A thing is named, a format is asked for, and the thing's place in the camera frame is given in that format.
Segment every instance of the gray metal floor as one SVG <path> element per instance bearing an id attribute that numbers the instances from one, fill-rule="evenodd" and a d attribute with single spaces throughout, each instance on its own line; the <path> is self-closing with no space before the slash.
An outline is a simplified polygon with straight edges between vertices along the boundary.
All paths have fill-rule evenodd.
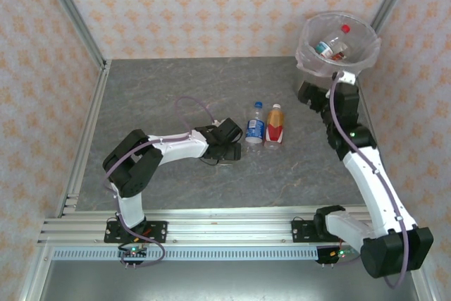
<path id="1" fill-rule="evenodd" d="M 52 262 L 42 295 L 42 301 L 418 300 L 410 274 L 391 290 L 361 262 L 321 269 L 313 261 L 164 262 L 136 270 L 118 262 Z"/>
<path id="2" fill-rule="evenodd" d="M 279 103 L 285 112 L 283 148 L 247 152 L 243 141 L 242 159 L 232 165 L 207 166 L 198 159 L 165 164 L 143 192 L 145 209 L 361 204 L 351 175 L 327 143 L 321 117 L 298 102 L 296 74 L 293 57 L 113 61 L 77 210 L 114 209 L 101 187 L 101 164 L 130 131 L 184 132 L 173 109 L 180 95 L 201 99 L 216 119 L 230 117 L 243 130 L 256 100 L 266 112 Z M 183 105 L 192 127 L 209 124 L 198 106 Z"/>

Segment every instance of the orange floral pattern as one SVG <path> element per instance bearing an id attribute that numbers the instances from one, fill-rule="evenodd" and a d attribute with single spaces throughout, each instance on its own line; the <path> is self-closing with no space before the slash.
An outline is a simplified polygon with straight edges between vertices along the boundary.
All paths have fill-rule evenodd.
<path id="1" fill-rule="evenodd" d="M 1 0 L 1 14 L 0 300 L 18 300 L 98 70 L 58 0 Z"/>
<path id="2" fill-rule="evenodd" d="M 362 77 L 381 152 L 402 201 L 435 242 L 433 278 L 451 295 L 451 0 L 400 0 Z"/>
<path id="3" fill-rule="evenodd" d="M 382 0 L 75 1 L 102 54 L 108 59 L 292 56 L 305 16 L 320 11 L 344 10 L 371 21 L 382 2 Z"/>

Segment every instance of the bottle cap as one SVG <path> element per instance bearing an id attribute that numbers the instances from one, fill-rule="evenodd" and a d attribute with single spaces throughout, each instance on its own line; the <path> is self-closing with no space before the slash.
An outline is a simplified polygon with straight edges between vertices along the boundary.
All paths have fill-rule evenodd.
<path id="1" fill-rule="evenodd" d="M 341 27 L 341 30 L 342 30 L 344 33 L 348 33 L 348 32 L 351 30 L 351 28 L 350 28 L 348 25 L 343 25 L 343 26 Z"/>

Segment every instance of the blue bottle label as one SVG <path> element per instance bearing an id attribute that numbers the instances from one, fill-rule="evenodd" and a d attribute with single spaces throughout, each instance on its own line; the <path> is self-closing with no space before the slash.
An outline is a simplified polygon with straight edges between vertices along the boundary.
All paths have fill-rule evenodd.
<path id="1" fill-rule="evenodd" d="M 261 120 L 249 120 L 247 123 L 246 137 L 259 137 L 263 139 L 265 123 Z"/>

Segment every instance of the cable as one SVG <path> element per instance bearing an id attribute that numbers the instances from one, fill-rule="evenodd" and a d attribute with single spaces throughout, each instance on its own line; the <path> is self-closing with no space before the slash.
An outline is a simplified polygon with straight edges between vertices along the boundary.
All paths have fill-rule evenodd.
<path id="1" fill-rule="evenodd" d="M 148 238 L 146 236 L 140 235 L 135 233 L 134 231 L 132 231 L 131 229 L 129 229 L 127 227 L 127 225 L 124 222 L 124 219 L 122 217 L 121 214 L 121 209 L 119 208 L 119 201 L 117 198 L 117 194 L 118 192 L 116 192 L 115 190 L 113 190 L 110 185 L 108 185 L 109 180 L 108 178 L 110 177 L 110 175 L 126 160 L 128 159 L 130 156 L 132 156 L 132 154 L 140 151 L 141 149 L 148 147 L 152 144 L 155 144 L 157 142 L 179 142 L 179 141 L 183 141 L 186 140 L 190 137 L 191 134 L 191 127 L 190 125 L 186 122 L 186 120 L 183 118 L 183 116 L 180 114 L 180 112 L 178 111 L 178 102 L 181 99 L 190 99 L 193 100 L 195 102 L 198 103 L 198 105 L 200 105 L 209 115 L 211 122 L 214 123 L 214 117 L 211 114 L 211 112 L 207 109 L 207 107 L 198 99 L 195 99 L 193 97 L 189 97 L 189 96 L 183 96 L 183 97 L 179 97 L 178 99 L 176 99 L 175 103 L 174 103 L 174 108 L 175 108 L 175 113 L 177 114 L 178 118 L 182 121 L 182 123 L 185 125 L 185 127 L 187 128 L 187 134 L 182 136 L 182 137 L 174 137 L 174 138 L 169 138 L 169 139 L 158 139 L 158 140 L 151 140 L 151 141 L 147 141 L 144 142 L 143 144 L 140 144 L 139 146 L 136 146 L 135 148 L 131 149 L 129 152 L 127 152 L 124 156 L 122 156 L 105 174 L 104 179 L 103 179 L 103 186 L 108 190 L 114 193 L 114 198 L 116 199 L 116 209 L 117 209 L 117 216 L 119 218 L 119 221 L 121 222 L 122 227 L 131 235 L 135 236 L 136 238 L 142 239 L 144 241 L 150 242 L 150 243 L 154 243 L 155 245 L 159 246 L 161 248 L 161 256 L 154 260 L 154 261 L 150 261 L 150 262 L 145 262 L 145 263 L 141 263 L 141 264 L 133 264 L 134 268 L 138 268 L 138 267 L 146 267 L 146 266 L 152 266 L 154 264 L 157 264 L 158 262 L 160 262 L 161 260 L 164 259 L 164 257 L 166 256 L 166 250 L 164 249 L 163 245 L 161 243 L 159 243 L 158 241 Z M 129 266 L 129 262 L 126 262 L 124 260 L 124 256 L 128 253 L 130 253 L 131 251 L 128 250 L 127 252 L 123 252 L 121 255 L 121 264 L 123 264 L 126 268 Z"/>
<path id="2" fill-rule="evenodd" d="M 374 164 L 370 161 L 370 159 L 368 159 L 366 157 L 366 155 L 351 141 L 351 139 L 348 138 L 348 136 L 346 135 L 345 131 L 342 129 L 342 127 L 340 125 L 340 122 L 338 121 L 337 113 L 335 111 L 334 99 L 335 99 L 335 89 L 336 89 L 338 81 L 340 80 L 341 77 L 342 77 L 342 74 L 338 73 L 337 76 L 335 77 L 335 79 L 332 82 L 332 87 L 330 88 L 329 103 L 330 103 L 330 113 L 332 115 L 333 123 L 335 124 L 335 127 L 337 128 L 337 131 L 342 136 L 343 140 L 346 141 L 346 143 L 366 162 L 366 164 L 368 164 L 368 166 L 371 168 L 373 173 L 376 174 L 376 176 L 378 177 L 378 179 L 381 182 L 382 186 L 385 188 L 385 191 L 387 192 L 388 198 L 390 199 L 390 202 L 391 202 L 391 204 L 393 206 L 393 209 L 395 210 L 396 217 L 399 219 L 399 223 L 400 223 L 400 227 L 401 227 L 401 233 L 402 233 L 402 241 L 403 241 L 403 245 L 404 245 L 404 248 L 403 248 L 404 253 L 403 253 L 403 256 L 402 256 L 402 266 L 401 266 L 400 277 L 398 278 L 398 280 L 396 281 L 396 283 L 394 285 L 387 279 L 387 276 L 384 277 L 385 282 L 387 283 L 387 285 L 390 288 L 392 288 L 392 289 L 396 289 L 403 282 L 403 280 L 405 278 L 405 275 L 406 275 L 406 272 L 407 272 L 407 265 L 409 263 L 409 237 L 407 235 L 406 225 L 404 223 L 404 220 L 401 217 L 401 212 L 400 212 L 400 209 L 397 206 L 397 203 L 395 201 L 395 197 L 393 196 L 393 193 L 391 192 L 391 189 L 388 186 L 387 182 L 385 181 L 384 177 L 378 171 L 376 166 L 374 166 Z"/>

